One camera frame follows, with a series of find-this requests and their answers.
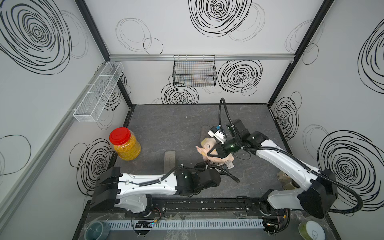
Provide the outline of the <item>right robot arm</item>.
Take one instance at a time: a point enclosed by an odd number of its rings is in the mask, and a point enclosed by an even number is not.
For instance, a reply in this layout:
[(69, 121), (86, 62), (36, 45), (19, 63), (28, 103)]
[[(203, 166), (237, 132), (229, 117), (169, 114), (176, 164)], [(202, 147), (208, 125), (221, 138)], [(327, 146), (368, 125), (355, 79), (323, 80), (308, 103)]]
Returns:
[(281, 149), (261, 132), (250, 133), (240, 120), (208, 130), (216, 144), (203, 144), (209, 161), (222, 163), (230, 160), (232, 154), (244, 150), (258, 156), (287, 174), (298, 187), (294, 190), (271, 190), (264, 200), (275, 210), (303, 210), (311, 216), (322, 219), (332, 210), (337, 199), (336, 176), (329, 169), (320, 170), (310, 166)]

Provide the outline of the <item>grey rectangular eyeglass case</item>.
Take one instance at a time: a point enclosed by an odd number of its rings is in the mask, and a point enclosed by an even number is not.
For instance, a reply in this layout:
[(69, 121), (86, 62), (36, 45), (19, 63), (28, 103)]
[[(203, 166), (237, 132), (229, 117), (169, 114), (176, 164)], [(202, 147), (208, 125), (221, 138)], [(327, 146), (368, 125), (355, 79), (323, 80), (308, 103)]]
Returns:
[(168, 173), (176, 166), (176, 152), (166, 151), (164, 154), (164, 173)]

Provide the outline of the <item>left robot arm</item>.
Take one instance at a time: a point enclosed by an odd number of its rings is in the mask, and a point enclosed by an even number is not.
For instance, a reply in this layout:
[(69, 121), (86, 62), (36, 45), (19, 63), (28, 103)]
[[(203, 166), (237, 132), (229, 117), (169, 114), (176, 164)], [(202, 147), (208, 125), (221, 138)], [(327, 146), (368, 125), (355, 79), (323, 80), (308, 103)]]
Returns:
[(90, 210), (121, 208), (140, 214), (147, 211), (151, 195), (191, 197), (220, 183), (219, 171), (208, 166), (179, 165), (163, 175), (133, 175), (112, 167), (97, 178)]

